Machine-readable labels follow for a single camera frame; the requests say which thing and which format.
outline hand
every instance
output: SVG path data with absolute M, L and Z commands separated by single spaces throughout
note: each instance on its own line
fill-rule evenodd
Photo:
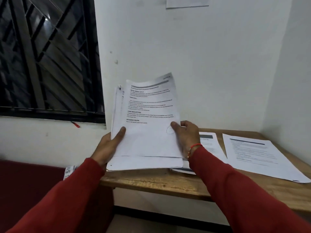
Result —
M 118 144 L 122 141 L 125 135 L 126 128 L 122 127 L 118 134 L 111 140 L 111 132 L 103 136 L 92 154 L 91 158 L 98 162 L 102 168 L 106 168 L 107 163 L 114 155 Z
M 183 155 L 188 157 L 190 147 L 194 144 L 201 143 L 199 128 L 189 121 L 181 121 L 180 124 L 184 127 L 179 126 L 176 122 L 171 122 L 171 127 L 177 135 L 178 141 L 183 149 Z M 198 146 L 193 147 L 190 155 L 192 155 L 197 148 Z

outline table surface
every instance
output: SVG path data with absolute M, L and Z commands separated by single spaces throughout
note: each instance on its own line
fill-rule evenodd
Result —
M 215 132 L 221 148 L 225 152 L 222 134 L 267 140 L 258 132 L 200 129 L 201 132 Z M 300 159 L 273 143 L 303 174 L 311 178 L 311 167 Z M 301 184 L 273 178 L 252 172 L 238 170 L 255 181 L 276 199 L 293 210 L 311 212 L 311 183 Z M 166 194 L 196 200 L 213 201 L 206 186 L 196 175 L 177 173 L 169 169 L 145 169 L 106 172 L 101 184 L 111 187 Z

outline left hand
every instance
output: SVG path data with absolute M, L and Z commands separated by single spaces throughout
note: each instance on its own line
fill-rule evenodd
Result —
M 118 134 L 111 140 L 111 132 L 106 134 L 100 140 L 96 150 L 91 158 L 95 160 L 102 168 L 106 168 L 107 163 L 114 155 L 118 144 L 122 141 L 125 135 L 126 128 L 122 127 Z

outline floor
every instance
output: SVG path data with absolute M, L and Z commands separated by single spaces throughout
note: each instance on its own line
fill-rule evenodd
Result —
M 187 227 L 152 222 L 123 215 L 115 215 L 107 233 L 209 233 Z

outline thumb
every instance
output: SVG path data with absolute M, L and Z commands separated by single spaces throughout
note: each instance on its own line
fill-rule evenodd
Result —
M 182 129 L 181 126 L 176 122 L 171 122 L 171 127 L 177 134 L 179 134 Z
M 125 135 L 125 131 L 126 131 L 126 128 L 125 127 L 122 127 L 120 129 L 120 131 L 117 133 L 117 135 L 115 136 L 115 138 L 113 138 L 110 143 L 112 144 L 112 146 L 116 149 L 118 144 L 122 141 L 124 135 Z

